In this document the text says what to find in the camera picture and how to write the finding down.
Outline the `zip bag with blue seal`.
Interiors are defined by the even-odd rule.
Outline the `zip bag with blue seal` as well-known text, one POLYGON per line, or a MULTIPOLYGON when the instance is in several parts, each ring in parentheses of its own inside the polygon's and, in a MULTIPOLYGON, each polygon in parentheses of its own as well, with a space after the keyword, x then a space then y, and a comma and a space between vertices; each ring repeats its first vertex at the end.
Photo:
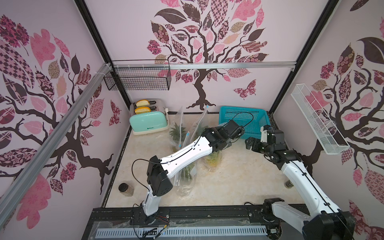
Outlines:
POLYGON ((203 163, 209 172, 215 172, 222 162, 222 152, 213 152, 204 157, 203 163))

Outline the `clear zip bag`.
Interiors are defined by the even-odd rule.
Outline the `clear zip bag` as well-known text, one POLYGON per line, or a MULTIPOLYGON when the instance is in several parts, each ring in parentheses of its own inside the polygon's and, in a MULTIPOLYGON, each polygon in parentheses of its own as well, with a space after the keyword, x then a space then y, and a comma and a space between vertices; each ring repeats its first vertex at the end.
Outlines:
MULTIPOLYGON (((180 135, 179 129, 172 128, 170 134, 173 139, 173 145, 171 146, 173 152, 177 152, 191 143, 190 132, 182 130, 182 135, 180 135)), ((196 163, 191 163, 187 167, 183 168, 180 172, 178 172, 173 180, 173 184, 177 188, 177 194, 180 197, 188 196, 195 186, 196 178, 196 163)))

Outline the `pineapple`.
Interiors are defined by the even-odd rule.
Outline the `pineapple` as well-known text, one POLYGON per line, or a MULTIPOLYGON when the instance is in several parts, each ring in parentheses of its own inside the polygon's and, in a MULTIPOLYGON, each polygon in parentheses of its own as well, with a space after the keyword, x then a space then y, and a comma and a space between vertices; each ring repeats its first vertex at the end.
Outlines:
POLYGON ((196 164, 191 163, 181 171, 181 181, 184 183, 190 183, 193 181, 196 175, 196 164))
POLYGON ((213 152, 206 157, 206 163, 210 168, 216 168, 222 160, 222 152, 213 152))

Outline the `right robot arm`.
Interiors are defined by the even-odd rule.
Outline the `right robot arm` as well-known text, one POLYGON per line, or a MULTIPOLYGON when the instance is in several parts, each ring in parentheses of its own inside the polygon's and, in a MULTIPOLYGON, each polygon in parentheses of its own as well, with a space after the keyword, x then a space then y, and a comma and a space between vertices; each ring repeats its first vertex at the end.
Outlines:
POLYGON ((262 138, 249 137, 246 148, 263 154, 276 165, 296 188, 308 209, 305 214, 281 198, 266 199, 263 212, 288 223, 303 235, 305 240, 352 240, 356 220, 342 211, 319 187, 306 170, 299 154, 288 150, 284 133, 264 126, 262 138))

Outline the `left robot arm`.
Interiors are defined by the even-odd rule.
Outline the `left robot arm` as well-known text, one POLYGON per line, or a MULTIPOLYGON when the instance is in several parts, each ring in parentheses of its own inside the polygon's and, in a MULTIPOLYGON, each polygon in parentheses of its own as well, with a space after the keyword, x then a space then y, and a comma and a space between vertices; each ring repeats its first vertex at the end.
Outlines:
POLYGON ((171 191, 171 178, 178 172, 204 156, 230 147, 232 141, 241 137, 244 132, 243 126, 230 120, 223 126, 204 129, 194 142, 170 156, 160 159, 157 156, 152 157, 147 169, 149 190, 143 203, 145 215, 149 217, 158 211, 161 197, 171 191))

